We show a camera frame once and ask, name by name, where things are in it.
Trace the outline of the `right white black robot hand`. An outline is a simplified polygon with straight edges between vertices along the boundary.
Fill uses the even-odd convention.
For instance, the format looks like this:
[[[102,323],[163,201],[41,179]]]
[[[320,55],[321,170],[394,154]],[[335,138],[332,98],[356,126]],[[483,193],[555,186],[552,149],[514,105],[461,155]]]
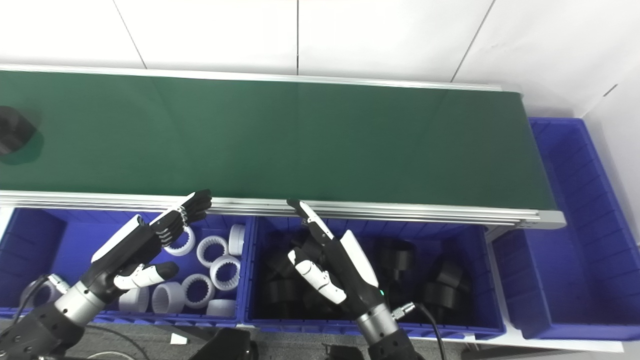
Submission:
[[[324,253],[325,265],[313,261],[306,251],[293,248],[287,255],[294,269],[325,299],[343,305],[356,318],[390,313],[377,276],[351,230],[337,236],[306,202],[287,199],[310,230]]]

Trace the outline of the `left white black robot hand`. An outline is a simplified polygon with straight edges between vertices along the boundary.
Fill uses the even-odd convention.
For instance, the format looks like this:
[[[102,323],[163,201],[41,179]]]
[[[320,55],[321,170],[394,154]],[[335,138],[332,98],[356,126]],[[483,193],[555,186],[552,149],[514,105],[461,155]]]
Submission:
[[[115,285],[115,277],[129,276],[140,265],[149,265],[163,248],[179,239],[186,226],[206,217],[211,199],[210,189],[202,189],[189,194],[151,223],[132,218],[129,229],[122,227],[94,254],[79,280],[87,288],[85,292],[106,305],[125,294]]]

